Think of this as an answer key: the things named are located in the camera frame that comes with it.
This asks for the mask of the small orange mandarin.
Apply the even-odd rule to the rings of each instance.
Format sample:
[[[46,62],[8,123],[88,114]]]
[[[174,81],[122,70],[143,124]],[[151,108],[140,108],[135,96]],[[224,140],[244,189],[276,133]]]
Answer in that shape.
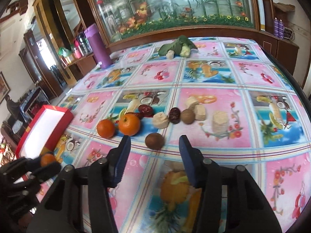
[[[40,160],[40,166],[41,167],[45,167],[53,162],[55,162],[56,159],[54,157],[53,154],[51,153],[46,153],[43,156],[41,156],[41,160]]]

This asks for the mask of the large orange mandarin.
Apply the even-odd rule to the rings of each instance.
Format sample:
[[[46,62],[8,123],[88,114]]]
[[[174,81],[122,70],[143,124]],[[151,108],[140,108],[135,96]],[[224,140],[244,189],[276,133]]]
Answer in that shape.
[[[134,136],[140,130],[141,121],[135,114],[125,114],[120,117],[118,128],[123,135]]]

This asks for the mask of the brown kiwi front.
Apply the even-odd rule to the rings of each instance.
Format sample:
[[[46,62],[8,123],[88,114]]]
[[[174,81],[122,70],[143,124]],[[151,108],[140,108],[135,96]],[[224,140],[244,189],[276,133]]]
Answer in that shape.
[[[165,140],[159,133],[150,133],[145,138],[145,144],[149,149],[159,150],[164,146]]]

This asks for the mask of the brown kiwi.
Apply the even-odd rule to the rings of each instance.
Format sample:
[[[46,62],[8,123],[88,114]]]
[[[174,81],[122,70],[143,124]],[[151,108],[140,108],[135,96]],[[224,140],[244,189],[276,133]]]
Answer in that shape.
[[[195,113],[191,109],[185,109],[181,112],[180,119],[187,125],[195,121]]]
[[[164,146],[165,140],[159,133],[150,133],[145,138],[145,144],[149,149],[159,150]]]

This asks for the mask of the brown kiwi back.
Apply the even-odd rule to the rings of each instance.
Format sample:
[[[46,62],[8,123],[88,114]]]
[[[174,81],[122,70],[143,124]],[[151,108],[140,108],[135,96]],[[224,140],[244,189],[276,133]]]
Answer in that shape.
[[[195,113],[191,109],[185,109],[181,112],[180,119],[187,125],[195,121]]]

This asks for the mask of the tall beige cake cylinder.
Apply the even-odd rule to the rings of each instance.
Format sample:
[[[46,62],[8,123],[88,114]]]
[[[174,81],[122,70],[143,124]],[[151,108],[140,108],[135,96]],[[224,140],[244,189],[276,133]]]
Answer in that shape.
[[[215,111],[212,115],[212,131],[216,134],[225,133],[229,127],[229,116],[225,111]]]

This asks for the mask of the beige cake cube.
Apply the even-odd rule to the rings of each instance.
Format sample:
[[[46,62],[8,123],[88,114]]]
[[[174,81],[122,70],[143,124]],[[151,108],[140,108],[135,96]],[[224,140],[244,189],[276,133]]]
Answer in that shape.
[[[199,104],[199,101],[194,97],[190,96],[186,99],[185,106],[187,109],[194,110],[195,106]]]
[[[196,105],[194,108],[195,120],[206,119],[206,109],[203,105]]]

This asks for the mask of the dark red date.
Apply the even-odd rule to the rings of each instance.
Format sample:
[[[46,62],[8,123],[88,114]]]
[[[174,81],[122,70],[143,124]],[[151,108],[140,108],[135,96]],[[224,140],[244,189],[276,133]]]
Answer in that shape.
[[[177,107],[171,108],[169,111],[169,120],[173,124],[178,124],[180,122],[181,111]]]

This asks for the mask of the round beige cake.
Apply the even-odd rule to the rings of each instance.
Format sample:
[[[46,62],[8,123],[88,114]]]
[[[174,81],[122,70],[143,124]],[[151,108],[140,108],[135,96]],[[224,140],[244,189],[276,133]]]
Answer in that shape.
[[[164,112],[159,112],[153,116],[152,124],[157,129],[164,129],[168,127],[169,119]]]

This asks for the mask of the red tray white inside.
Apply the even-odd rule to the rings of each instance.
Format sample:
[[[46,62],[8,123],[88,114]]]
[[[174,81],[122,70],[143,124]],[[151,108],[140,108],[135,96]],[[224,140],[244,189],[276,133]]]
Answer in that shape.
[[[54,151],[74,115],[64,107],[44,105],[26,128],[16,149],[16,157],[36,158]]]

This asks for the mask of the person in dark clothes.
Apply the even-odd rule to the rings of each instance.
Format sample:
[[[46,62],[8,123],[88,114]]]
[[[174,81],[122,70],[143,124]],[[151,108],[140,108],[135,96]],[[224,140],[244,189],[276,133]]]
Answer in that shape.
[[[21,120],[19,103],[14,102],[8,94],[5,96],[5,100],[6,100],[7,109],[10,112],[10,114],[16,120]]]

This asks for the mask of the colourful fruit print tablecloth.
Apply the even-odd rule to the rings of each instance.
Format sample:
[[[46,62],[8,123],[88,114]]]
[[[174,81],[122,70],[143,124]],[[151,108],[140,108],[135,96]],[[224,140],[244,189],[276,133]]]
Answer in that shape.
[[[264,193],[280,227],[287,231],[310,199],[310,110],[262,48],[251,39],[197,37],[189,57],[158,55],[162,42],[112,53],[115,64],[91,70],[60,101],[74,114],[61,136],[55,158],[63,165],[86,167],[105,157],[122,138],[98,135],[99,121],[114,124],[141,104],[154,114],[187,109],[194,96],[206,109],[205,120],[169,122],[157,129],[153,117],[141,120],[121,182],[109,190],[119,232],[191,232],[200,191],[186,181],[178,144],[186,135],[194,148],[225,167],[243,165]],[[229,127],[212,131],[212,115],[225,111]],[[150,133],[164,137],[162,149],[149,149]]]

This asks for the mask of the wooden sideboard cabinet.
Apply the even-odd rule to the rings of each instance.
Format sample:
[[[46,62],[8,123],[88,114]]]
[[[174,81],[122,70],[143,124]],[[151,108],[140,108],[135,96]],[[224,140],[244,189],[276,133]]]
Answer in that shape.
[[[66,71],[73,75],[76,81],[82,79],[96,66],[96,60],[93,54],[83,56],[80,59],[75,59],[67,67]]]

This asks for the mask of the green leafy cauliflower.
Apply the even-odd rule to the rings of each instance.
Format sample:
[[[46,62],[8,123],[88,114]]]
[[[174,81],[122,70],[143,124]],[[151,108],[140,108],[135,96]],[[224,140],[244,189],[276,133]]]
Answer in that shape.
[[[158,50],[158,55],[166,56],[169,50],[173,50],[175,56],[187,58],[190,56],[191,50],[197,49],[197,46],[188,37],[181,35],[174,42],[162,45]]]

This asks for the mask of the flower mural glass panel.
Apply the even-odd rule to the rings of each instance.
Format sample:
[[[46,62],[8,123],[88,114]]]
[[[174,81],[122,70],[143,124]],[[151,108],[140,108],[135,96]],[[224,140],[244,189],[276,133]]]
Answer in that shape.
[[[252,0],[91,0],[109,43],[180,26],[255,27]]]

